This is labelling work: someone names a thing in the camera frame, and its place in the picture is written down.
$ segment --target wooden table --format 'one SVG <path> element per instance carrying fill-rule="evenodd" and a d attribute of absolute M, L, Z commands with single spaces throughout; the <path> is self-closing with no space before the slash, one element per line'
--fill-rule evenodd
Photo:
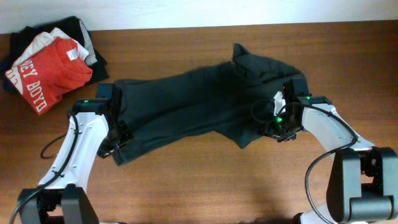
<path fill-rule="evenodd" d="M 294 65 L 314 95 L 377 146 L 398 149 L 398 21 L 286 24 L 93 32 L 113 82 L 156 79 L 231 59 L 233 43 Z M 0 59 L 8 36 L 0 38 Z M 37 116 L 19 95 L 0 93 L 0 222 L 23 188 L 35 187 L 52 161 L 40 150 L 66 131 L 66 110 L 94 97 L 96 85 L 68 94 Z M 61 143 L 50 151 L 56 152 Z M 261 138 L 247 148 L 217 133 L 185 138 L 125 166 L 97 158 L 88 196 L 100 220 L 128 223 L 239 223 L 291 218 L 310 206 L 303 180 L 323 153 L 310 133 L 277 143 Z M 311 176 L 316 203 L 325 200 L 331 160 Z"/>

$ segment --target dark green shirt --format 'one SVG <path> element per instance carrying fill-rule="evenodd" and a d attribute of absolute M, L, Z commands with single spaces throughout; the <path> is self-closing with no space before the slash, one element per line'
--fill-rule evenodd
<path fill-rule="evenodd" d="M 119 119 L 126 122 L 134 139 L 114 154 L 114 160 L 122 165 L 185 136 L 210 131 L 244 148 L 261 137 L 251 118 L 251 105 L 273 99 L 291 78 L 305 79 L 296 68 L 250 54 L 235 44 L 232 62 L 160 80 L 118 80 L 123 104 L 127 103 Z M 273 113 L 273 107 L 257 113 Z"/>

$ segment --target clothing pile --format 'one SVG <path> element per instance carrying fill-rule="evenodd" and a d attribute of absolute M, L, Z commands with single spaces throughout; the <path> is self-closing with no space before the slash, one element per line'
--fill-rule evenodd
<path fill-rule="evenodd" d="M 6 91 L 19 92 L 43 114 L 64 93 L 109 78 L 105 65 L 83 21 L 68 17 L 12 33 L 0 74 Z"/>
<path fill-rule="evenodd" d="M 233 61 L 159 80 L 118 80 L 124 92 L 119 116 L 134 138 L 113 154 L 123 165 L 187 136 L 216 131 L 240 148 L 261 137 L 251 116 L 257 100 L 270 101 L 290 79 L 307 86 L 304 74 L 284 62 L 234 46 Z M 273 116 L 266 104 L 259 118 Z"/>

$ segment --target red t-shirt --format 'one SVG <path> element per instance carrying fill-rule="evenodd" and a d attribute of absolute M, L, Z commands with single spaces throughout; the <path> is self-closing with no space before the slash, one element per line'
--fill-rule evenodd
<path fill-rule="evenodd" d="M 62 95 L 83 86 L 93 71 L 77 56 L 72 39 L 57 37 L 6 76 L 38 114 L 48 111 Z"/>

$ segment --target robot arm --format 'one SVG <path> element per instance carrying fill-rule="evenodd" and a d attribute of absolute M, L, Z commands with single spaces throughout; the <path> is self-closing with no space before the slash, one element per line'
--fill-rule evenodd
<path fill-rule="evenodd" d="M 290 106 L 283 107 L 283 104 L 275 102 L 275 105 L 279 105 L 277 111 L 284 108 L 286 111 L 280 113 L 280 117 L 267 127 L 261 127 L 260 131 L 268 131 L 265 135 L 273 136 L 279 142 L 295 139 L 298 131 L 309 131 L 327 152 L 336 152 L 332 154 L 333 168 L 326 203 L 315 210 L 328 223 L 374 223 L 396 218 L 396 153 L 389 147 L 378 148 L 362 138 L 339 116 L 330 100 L 324 96 L 310 96 L 301 80 L 285 83 L 284 97 Z M 349 147 L 336 150 L 351 142 Z M 362 184 L 361 174 L 373 177 L 373 183 Z M 296 215 L 295 221 L 301 224 L 324 223 L 320 215 L 311 210 Z"/>
<path fill-rule="evenodd" d="M 87 182 L 96 154 L 108 157 L 132 138 L 126 124 L 118 120 L 121 97 L 113 84 L 100 84 L 95 99 L 73 105 L 67 135 L 50 170 L 37 189 L 23 189 L 18 198 L 22 223 L 99 224 L 86 196 Z M 48 215 L 56 206 L 62 207 L 63 216 Z"/>

